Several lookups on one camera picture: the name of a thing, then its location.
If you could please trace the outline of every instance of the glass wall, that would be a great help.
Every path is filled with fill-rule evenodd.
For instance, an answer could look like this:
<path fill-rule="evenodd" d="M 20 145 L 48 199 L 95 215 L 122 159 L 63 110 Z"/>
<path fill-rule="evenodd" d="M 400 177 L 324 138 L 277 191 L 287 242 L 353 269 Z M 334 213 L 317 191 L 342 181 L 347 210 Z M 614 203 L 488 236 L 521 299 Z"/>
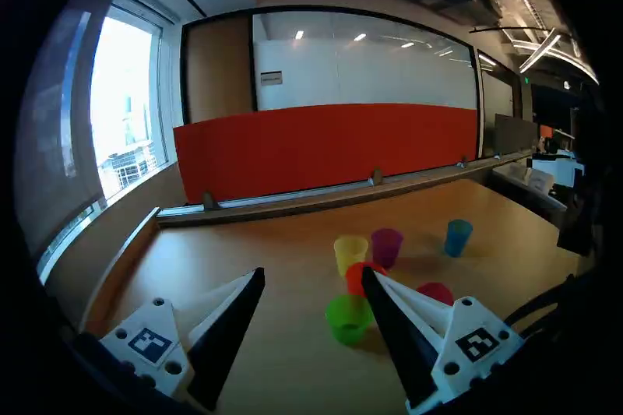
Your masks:
<path fill-rule="evenodd" d="M 471 51 L 427 30 L 341 12 L 253 18 L 259 110 L 325 104 L 477 108 Z"/>
<path fill-rule="evenodd" d="M 521 118 L 519 77 L 493 58 L 479 52 L 482 82 L 484 131 L 483 157 L 495 154 L 495 115 Z"/>

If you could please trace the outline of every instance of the red wall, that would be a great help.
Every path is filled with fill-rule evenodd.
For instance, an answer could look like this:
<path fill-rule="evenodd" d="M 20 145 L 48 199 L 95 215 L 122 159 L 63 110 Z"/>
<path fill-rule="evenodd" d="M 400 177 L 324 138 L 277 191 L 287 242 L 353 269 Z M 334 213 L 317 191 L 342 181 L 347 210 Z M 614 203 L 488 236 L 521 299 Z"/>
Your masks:
<path fill-rule="evenodd" d="M 422 104 L 259 111 L 174 129 L 188 201 L 218 201 L 402 174 L 475 158 L 477 112 Z"/>

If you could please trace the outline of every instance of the office desk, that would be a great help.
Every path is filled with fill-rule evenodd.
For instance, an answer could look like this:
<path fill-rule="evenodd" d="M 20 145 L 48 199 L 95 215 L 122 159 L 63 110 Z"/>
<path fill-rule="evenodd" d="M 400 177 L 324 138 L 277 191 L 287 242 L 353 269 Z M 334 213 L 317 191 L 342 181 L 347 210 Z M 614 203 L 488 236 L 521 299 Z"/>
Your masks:
<path fill-rule="evenodd" d="M 473 226 L 462 258 L 442 253 L 449 220 Z M 378 330 L 360 348 L 331 337 L 324 312 L 346 292 L 333 241 L 395 227 L 405 241 L 390 276 L 443 282 L 501 318 L 576 271 L 557 229 L 472 181 L 316 213 L 214 226 L 154 229 L 110 329 L 154 297 L 180 304 L 263 266 L 266 288 L 219 399 L 218 413 L 396 413 L 405 395 Z"/>

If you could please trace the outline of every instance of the window sill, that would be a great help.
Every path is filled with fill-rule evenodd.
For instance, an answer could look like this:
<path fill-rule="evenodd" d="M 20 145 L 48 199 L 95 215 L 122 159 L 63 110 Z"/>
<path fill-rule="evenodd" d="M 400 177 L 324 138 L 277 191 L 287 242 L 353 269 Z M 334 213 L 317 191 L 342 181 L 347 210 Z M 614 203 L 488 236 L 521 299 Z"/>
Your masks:
<path fill-rule="evenodd" d="M 138 186 L 142 185 L 145 181 L 155 177 L 157 174 L 165 171 L 166 169 L 168 169 L 169 167 L 171 167 L 172 165 L 174 165 L 176 163 L 177 163 L 177 161 L 173 160 L 171 162 L 166 162 L 165 164 L 160 165 L 155 170 L 149 172 L 144 177 L 142 177 L 139 180 L 137 180 L 136 183 L 133 183 L 132 185 L 128 186 L 127 188 L 124 188 L 121 191 L 119 191 L 118 193 L 114 194 L 109 199 L 106 199 L 106 207 L 105 208 L 95 210 L 86 219 L 84 219 L 82 222 L 78 223 L 78 225 L 76 225 L 65 236 L 63 241 L 61 241 L 61 243 L 58 245 L 58 247 L 51 253 L 51 255 L 48 258 L 48 260 L 44 264 L 41 264 L 41 261 L 39 262 L 39 264 L 37 264 L 37 273 L 39 274 L 39 280 L 41 281 L 41 283 L 45 285 L 46 281 L 48 280 L 48 278 L 50 276 L 50 273 L 51 273 L 52 269 L 54 268 L 54 266 L 56 265 L 58 260 L 61 258 L 61 256 L 63 256 L 65 251 L 67 251 L 67 249 L 72 245 L 74 240 L 78 236 L 80 236 L 80 234 L 84 230 L 86 230 L 91 224 L 93 224 L 93 222 L 95 221 L 95 219 L 97 219 L 97 217 L 99 217 L 103 212 L 106 211 L 106 209 L 108 209 L 113 204 L 118 202 L 120 199 L 122 199 L 128 193 L 130 193 L 131 191 L 136 189 Z"/>

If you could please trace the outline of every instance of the gray partition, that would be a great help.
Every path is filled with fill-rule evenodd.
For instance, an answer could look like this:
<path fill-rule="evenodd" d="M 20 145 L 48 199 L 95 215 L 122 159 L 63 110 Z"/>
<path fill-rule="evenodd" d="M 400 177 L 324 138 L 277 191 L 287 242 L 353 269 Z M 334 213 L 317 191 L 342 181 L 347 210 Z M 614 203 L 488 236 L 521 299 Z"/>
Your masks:
<path fill-rule="evenodd" d="M 538 125 L 507 115 L 495 115 L 495 152 L 510 154 L 531 149 L 538 144 Z"/>

